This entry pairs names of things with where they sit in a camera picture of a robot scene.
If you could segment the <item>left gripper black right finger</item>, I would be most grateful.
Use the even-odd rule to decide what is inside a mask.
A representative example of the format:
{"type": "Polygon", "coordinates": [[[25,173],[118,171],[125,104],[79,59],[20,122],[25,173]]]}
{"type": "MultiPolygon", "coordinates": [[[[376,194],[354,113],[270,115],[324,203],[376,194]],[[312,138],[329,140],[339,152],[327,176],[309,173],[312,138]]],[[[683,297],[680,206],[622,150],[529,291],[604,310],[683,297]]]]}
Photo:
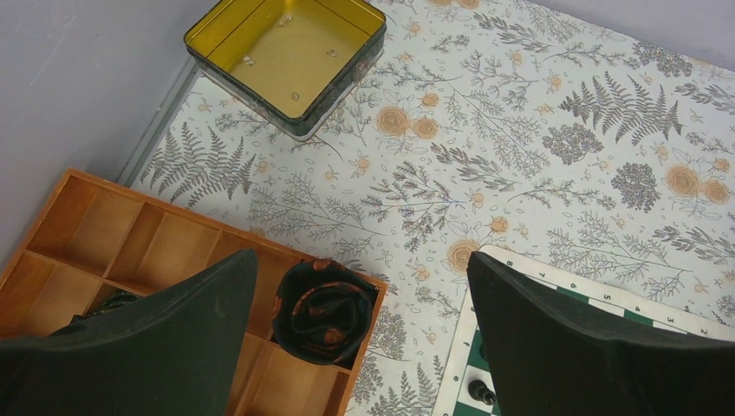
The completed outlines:
{"type": "Polygon", "coordinates": [[[467,275],[503,414],[733,414],[731,341],[613,315],[479,251],[467,275]]]}

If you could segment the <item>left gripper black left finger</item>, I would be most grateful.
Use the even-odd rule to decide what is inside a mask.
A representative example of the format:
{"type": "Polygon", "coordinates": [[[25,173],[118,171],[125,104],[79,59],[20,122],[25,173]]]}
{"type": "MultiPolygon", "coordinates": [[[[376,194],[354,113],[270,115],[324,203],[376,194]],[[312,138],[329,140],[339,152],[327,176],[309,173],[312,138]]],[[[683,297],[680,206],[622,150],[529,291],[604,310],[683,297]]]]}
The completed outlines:
{"type": "Polygon", "coordinates": [[[50,335],[2,341],[2,414],[225,414],[257,267],[239,250],[50,335]]]}

